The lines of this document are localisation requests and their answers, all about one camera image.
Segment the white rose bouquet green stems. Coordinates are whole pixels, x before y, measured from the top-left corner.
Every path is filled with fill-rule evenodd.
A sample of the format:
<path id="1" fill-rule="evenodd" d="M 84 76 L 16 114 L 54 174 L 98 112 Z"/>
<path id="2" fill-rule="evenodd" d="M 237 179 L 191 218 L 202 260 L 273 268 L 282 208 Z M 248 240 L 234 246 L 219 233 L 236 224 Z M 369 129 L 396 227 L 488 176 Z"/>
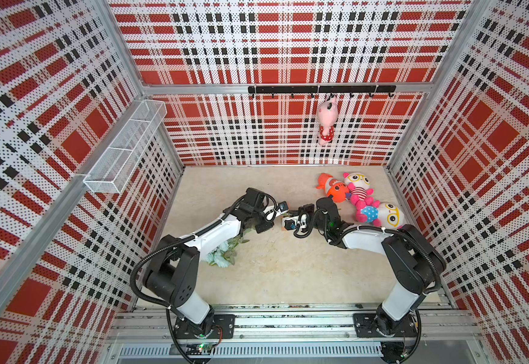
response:
<path id="1" fill-rule="evenodd" d="M 228 268 L 235 265 L 237 257 L 236 249 L 249 242 L 246 235 L 250 234 L 253 230 L 254 229 L 251 227 L 240 235 L 223 242 L 215 250 L 208 253 L 203 260 L 209 266 L 216 266 L 219 268 Z"/>

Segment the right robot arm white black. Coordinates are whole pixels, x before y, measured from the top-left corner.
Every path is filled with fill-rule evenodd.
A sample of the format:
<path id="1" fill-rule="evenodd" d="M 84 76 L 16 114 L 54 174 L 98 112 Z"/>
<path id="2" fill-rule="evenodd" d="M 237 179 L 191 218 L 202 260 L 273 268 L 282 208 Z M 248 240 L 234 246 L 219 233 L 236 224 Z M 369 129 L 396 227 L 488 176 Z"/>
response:
<path id="1" fill-rule="evenodd" d="M 324 197 L 317 203 L 288 211 L 283 227 L 296 238 L 305 239 L 318 230 L 329 245 L 350 250 L 366 250 L 385 257 L 396 283 L 366 325 L 372 335 L 386 338 L 409 334 L 412 317 L 425 298 L 442 287 L 446 262 L 417 227 L 377 227 L 343 221 L 336 203 Z"/>

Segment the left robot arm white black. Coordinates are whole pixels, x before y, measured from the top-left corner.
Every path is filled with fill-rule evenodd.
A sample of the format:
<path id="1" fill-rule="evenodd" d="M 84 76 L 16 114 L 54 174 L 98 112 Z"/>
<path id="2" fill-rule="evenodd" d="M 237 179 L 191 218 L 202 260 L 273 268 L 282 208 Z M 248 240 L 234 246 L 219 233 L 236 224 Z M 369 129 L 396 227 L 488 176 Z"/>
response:
<path id="1" fill-rule="evenodd" d="M 286 212 L 286 202 L 247 189 L 210 224 L 179 238 L 162 237 L 158 248 L 133 267 L 129 277 L 133 294 L 166 308 L 168 314 L 186 322 L 194 336 L 208 337 L 217 326 L 214 308 L 195 292 L 200 261 L 247 228 L 258 233 L 272 228 L 275 218 Z"/>

